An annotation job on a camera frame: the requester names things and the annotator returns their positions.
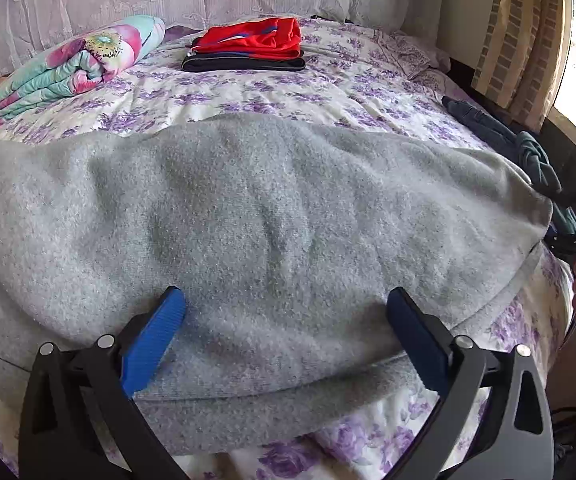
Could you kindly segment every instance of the curtain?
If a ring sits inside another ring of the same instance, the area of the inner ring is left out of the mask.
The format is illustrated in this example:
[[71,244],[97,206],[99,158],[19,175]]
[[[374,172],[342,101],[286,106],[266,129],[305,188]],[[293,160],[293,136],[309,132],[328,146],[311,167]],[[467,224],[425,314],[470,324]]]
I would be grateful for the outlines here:
[[570,46],[572,0],[494,0],[472,87],[538,132]]

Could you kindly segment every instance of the brown patterned curtain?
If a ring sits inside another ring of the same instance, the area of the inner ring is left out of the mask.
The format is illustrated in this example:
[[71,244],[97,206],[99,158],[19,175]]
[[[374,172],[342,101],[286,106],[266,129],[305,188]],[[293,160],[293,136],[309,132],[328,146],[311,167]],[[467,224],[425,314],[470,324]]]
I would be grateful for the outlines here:
[[494,0],[472,87],[538,132],[570,47],[572,0]]

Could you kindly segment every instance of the gray blanket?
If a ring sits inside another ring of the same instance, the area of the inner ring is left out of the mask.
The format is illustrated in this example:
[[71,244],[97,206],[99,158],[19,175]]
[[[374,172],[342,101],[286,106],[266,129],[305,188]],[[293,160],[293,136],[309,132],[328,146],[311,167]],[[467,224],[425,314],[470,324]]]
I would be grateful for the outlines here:
[[288,438],[417,378],[402,285],[456,332],[529,278],[549,200],[498,155],[256,114],[0,142],[0,397],[168,285],[186,322],[136,399],[175,454]]

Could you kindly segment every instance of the rolled blanket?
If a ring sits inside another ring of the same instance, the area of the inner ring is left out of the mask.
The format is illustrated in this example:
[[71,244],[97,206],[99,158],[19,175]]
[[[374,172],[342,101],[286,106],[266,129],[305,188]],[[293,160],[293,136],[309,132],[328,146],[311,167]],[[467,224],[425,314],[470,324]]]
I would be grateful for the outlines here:
[[0,84],[0,124],[109,81],[159,46],[164,33],[160,18],[129,16],[33,57]]

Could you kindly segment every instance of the bed sheet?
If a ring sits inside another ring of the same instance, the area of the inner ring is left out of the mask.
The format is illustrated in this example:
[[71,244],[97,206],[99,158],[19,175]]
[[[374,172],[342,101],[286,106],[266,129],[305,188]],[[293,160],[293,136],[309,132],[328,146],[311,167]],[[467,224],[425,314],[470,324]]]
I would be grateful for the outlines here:
[[[0,139],[29,144],[106,129],[118,135],[155,132],[218,113],[251,111],[293,120],[390,131],[449,146],[489,149],[440,104],[463,98],[432,56],[380,32],[301,20],[307,68],[300,73],[180,71],[192,36],[165,44],[107,85],[29,110],[0,126]],[[530,282],[484,333],[482,348],[509,350],[522,342],[545,381],[571,317],[571,273],[543,246]],[[480,392],[446,466],[462,459],[483,413]],[[421,384],[364,407],[289,442],[227,454],[176,457],[193,479],[380,479],[427,420],[437,397]],[[16,469],[18,413],[0,402],[0,456]],[[116,449],[107,451],[122,463]]]

